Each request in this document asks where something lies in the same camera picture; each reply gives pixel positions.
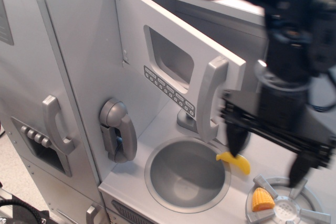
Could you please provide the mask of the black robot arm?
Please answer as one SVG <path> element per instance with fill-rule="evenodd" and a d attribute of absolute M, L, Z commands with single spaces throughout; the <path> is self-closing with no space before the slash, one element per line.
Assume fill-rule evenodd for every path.
<path fill-rule="evenodd" d="M 258 93 L 223 92 L 229 150 L 237 156 L 252 132 L 295 152 L 294 188 L 310 168 L 327 166 L 335 149 L 335 134 L 313 116 L 334 110 L 335 103 L 309 100 L 313 78 L 325 75 L 335 83 L 335 0 L 244 1 L 264 9 L 268 48 L 255 65 Z"/>

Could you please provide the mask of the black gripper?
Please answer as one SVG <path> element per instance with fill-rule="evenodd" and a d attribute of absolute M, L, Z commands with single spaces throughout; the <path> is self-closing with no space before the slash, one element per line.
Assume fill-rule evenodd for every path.
<path fill-rule="evenodd" d="M 276 89 L 263 84 L 258 93 L 224 90 L 222 118 L 230 153 L 236 157 L 244 150 L 251 132 L 296 153 L 289 173 L 290 188 L 311 168 L 327 167 L 335 149 L 335 133 L 314 113 L 330 112 L 335 103 L 312 105 L 308 97 L 305 86 Z"/>

